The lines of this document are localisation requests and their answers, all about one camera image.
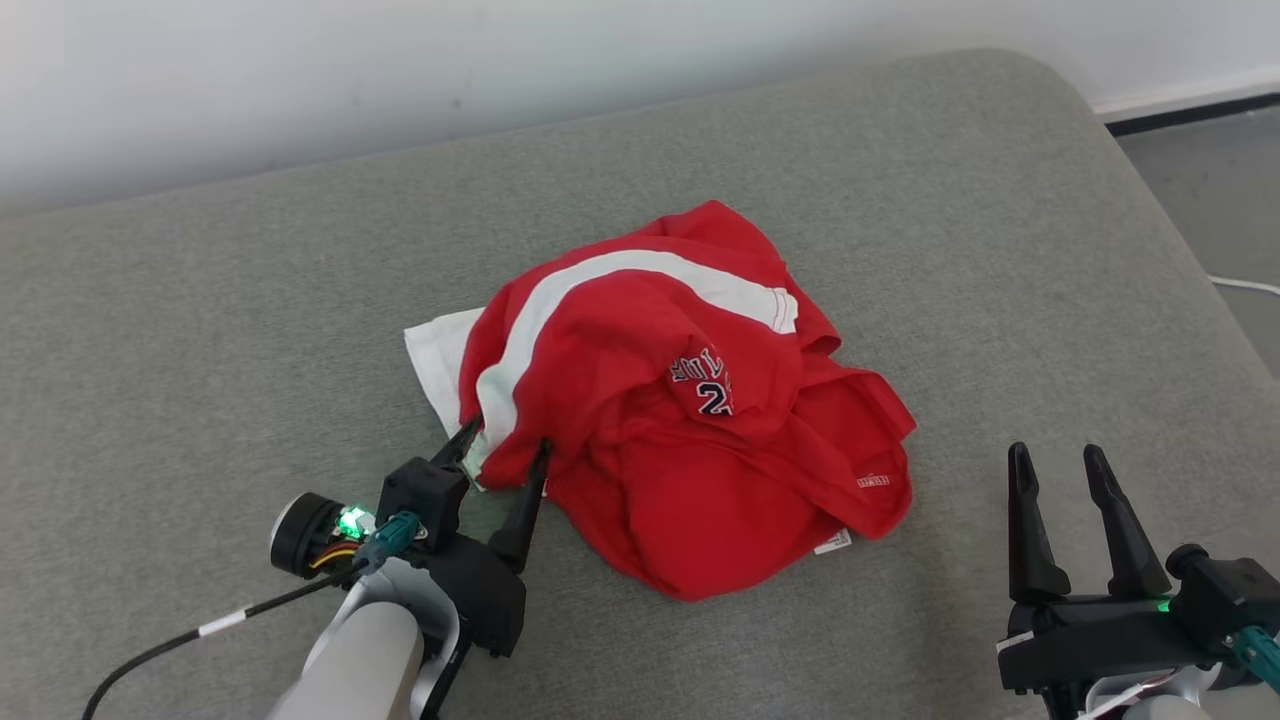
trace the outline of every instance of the teal connector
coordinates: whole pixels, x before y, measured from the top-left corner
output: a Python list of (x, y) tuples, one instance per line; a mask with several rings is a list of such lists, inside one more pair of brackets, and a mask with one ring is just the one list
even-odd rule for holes
[(1249, 671), (1280, 693), (1280, 646), (1266, 630), (1249, 625), (1235, 635), (1230, 647)]
[(367, 560), (369, 562), (360, 573), (362, 575), (376, 573), (387, 562), (388, 557), (408, 550), (408, 546), (413, 544), (413, 541), (417, 539), (420, 529), (421, 524), (417, 520), (417, 515), (407, 510), (397, 512), (388, 518), (383, 523), (383, 527), (374, 530), (372, 537), (365, 544), (360, 546), (356, 556), (352, 557), (352, 562)]

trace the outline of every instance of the jersey number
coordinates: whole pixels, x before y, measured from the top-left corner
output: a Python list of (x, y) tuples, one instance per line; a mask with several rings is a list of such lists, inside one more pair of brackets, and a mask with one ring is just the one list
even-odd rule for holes
[(733, 409), (728, 405), (728, 396), (724, 386), (713, 382), (698, 383), (698, 397), (705, 397), (707, 402), (698, 409), (704, 415), (732, 415)]

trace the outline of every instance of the white tag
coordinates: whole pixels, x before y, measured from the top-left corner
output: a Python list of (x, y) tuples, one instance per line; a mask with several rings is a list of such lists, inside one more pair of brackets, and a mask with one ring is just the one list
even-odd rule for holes
[(996, 653), (1000, 653), (1000, 651), (1005, 650), (1006, 647), (1014, 647), (1015, 644), (1024, 643), (1034, 637), (1036, 633), (1028, 630), (1020, 635), (1014, 635), (1011, 638), (1002, 639), (998, 643), (996, 643)]
[(838, 533), (831, 536), (831, 539), (813, 548), (814, 555), (823, 555), (831, 552), (832, 550), (840, 550), (842, 547), (849, 547), (854, 544), (854, 538), (849, 536), (849, 528), (840, 530)]

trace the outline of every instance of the white cable tie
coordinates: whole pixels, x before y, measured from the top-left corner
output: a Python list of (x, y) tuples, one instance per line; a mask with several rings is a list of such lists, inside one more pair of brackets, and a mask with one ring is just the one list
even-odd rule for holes
[(236, 612), (232, 612), (225, 618), (219, 618), (212, 623), (205, 623), (196, 632), (197, 634), (200, 634), (200, 637), (211, 635), (218, 630), (225, 630), (227, 628), (230, 628), (232, 625), (238, 625), (243, 621), (244, 621), (244, 611), (237, 610)]

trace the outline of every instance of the white stripe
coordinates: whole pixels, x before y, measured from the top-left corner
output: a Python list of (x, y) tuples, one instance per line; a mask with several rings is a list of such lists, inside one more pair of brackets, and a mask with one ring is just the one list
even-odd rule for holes
[(575, 287), (623, 270), (660, 273), (689, 286), (708, 305), (756, 320), (778, 334), (796, 332), (799, 304), (786, 288), (771, 288), (732, 273), (691, 263), (673, 252), (620, 250), (596, 255), (543, 278), (529, 295), (507, 333), (502, 360), (476, 379), (484, 414), (484, 432), (467, 454), (466, 464), (479, 469), (494, 447), (516, 429), (516, 384), (534, 359), (534, 343), (564, 296)]
[(196, 630), (196, 633), (200, 634), (200, 637), (211, 635), (218, 630), (225, 630), (227, 628), (230, 628), (232, 625), (237, 625), (243, 621), (244, 621), (244, 611), (239, 610), (237, 612), (232, 612), (225, 618), (219, 618), (212, 623), (205, 623), (204, 625), (200, 626), (198, 630)]

